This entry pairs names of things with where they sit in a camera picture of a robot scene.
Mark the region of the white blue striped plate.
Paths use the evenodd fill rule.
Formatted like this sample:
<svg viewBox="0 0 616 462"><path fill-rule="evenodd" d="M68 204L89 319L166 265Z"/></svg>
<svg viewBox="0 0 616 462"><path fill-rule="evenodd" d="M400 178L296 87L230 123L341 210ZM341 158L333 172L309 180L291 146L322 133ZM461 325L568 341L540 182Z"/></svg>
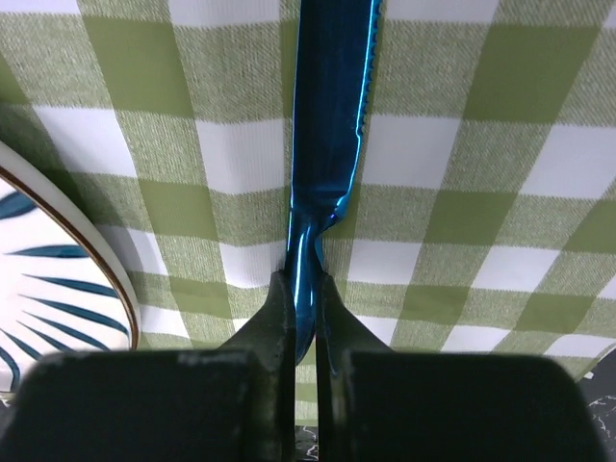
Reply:
<svg viewBox="0 0 616 462"><path fill-rule="evenodd" d="M1 391L43 356L131 350L140 308L126 270L82 211L1 147Z"/></svg>

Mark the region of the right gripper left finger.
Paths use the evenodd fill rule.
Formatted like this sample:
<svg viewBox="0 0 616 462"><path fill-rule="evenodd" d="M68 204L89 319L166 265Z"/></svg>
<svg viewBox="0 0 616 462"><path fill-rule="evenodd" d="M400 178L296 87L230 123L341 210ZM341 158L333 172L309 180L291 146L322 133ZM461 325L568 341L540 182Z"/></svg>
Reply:
<svg viewBox="0 0 616 462"><path fill-rule="evenodd" d="M5 461L291 461L295 309L264 305L215 349L43 357L1 423Z"/></svg>

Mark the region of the blue plastic knife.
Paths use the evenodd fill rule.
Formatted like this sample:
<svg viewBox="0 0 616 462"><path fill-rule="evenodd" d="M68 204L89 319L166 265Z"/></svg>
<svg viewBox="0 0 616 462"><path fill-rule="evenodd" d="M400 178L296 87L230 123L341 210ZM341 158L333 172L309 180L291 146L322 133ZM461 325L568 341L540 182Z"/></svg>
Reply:
<svg viewBox="0 0 616 462"><path fill-rule="evenodd" d="M300 4L285 261L297 362L316 330L321 236L346 216L359 166L379 16L377 1Z"/></svg>

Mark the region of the green checkered cloth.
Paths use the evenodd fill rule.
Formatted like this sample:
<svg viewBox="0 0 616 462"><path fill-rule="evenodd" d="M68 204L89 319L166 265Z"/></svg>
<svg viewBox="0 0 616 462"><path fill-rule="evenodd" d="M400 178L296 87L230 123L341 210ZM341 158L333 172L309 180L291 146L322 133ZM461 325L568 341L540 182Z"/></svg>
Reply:
<svg viewBox="0 0 616 462"><path fill-rule="evenodd" d="M296 1L5 1L1 139L123 259L143 348L215 347L287 226ZM323 237L400 350L615 346L615 5L386 1L365 143Z"/></svg>

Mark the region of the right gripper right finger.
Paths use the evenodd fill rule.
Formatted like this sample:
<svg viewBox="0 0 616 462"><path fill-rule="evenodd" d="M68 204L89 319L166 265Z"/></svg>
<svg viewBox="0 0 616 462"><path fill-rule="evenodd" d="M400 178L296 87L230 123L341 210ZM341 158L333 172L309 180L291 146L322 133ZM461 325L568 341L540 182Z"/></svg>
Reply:
<svg viewBox="0 0 616 462"><path fill-rule="evenodd" d="M395 352L329 275L317 296L321 460L605 460L576 382L553 360Z"/></svg>

